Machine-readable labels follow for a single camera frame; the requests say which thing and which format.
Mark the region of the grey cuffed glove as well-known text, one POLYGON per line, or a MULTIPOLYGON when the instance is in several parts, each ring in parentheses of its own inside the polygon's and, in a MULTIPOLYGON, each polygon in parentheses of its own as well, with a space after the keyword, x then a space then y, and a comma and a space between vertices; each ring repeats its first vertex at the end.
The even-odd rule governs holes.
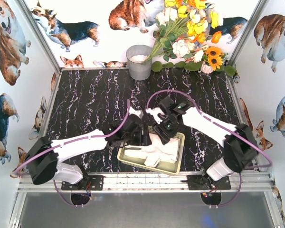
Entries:
POLYGON ((146 160, 144 164, 149 167, 156 167, 159 162, 175 163, 177 160, 178 139, 170 139, 168 143, 162 144, 157 134, 150 134, 151 145, 142 147, 146 160))

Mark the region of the white glove green fingertips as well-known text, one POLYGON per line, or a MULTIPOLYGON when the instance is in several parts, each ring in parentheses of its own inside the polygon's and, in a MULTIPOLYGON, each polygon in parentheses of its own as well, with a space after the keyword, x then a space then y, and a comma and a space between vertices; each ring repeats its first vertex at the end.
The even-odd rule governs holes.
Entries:
POLYGON ((160 162, 175 163, 177 160, 177 148, 167 148, 160 150, 159 148, 142 149, 142 148, 126 148, 124 154, 128 157, 144 159, 144 165, 148 167, 156 167, 160 162))

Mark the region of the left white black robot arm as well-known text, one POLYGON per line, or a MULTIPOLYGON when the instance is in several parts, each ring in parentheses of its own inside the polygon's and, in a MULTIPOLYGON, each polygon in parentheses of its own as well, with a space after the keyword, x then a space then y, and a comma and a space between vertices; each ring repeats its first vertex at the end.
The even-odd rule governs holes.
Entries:
POLYGON ((89 133, 62 140, 39 138, 29 150, 25 164, 35 185, 41 185, 50 180, 61 180, 82 187, 88 182, 85 169, 78 165, 66 164, 66 160, 105 148, 150 144, 148 127, 143 122, 143 112, 130 107, 119 126, 110 125, 103 130, 95 129, 89 133))

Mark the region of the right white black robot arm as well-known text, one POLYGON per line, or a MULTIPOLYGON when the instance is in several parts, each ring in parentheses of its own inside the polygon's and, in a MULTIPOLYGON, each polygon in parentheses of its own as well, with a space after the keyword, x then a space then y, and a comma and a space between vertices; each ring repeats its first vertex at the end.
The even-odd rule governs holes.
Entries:
POLYGON ((194 128, 215 140, 222 148, 222 156, 209 166, 204 177, 219 181, 233 173, 241 173, 258 155, 252 130, 246 124, 234 125, 201 112, 190 101, 176 103, 169 97, 162 99, 156 108, 146 108, 156 121, 154 131, 163 144, 184 125, 194 128))

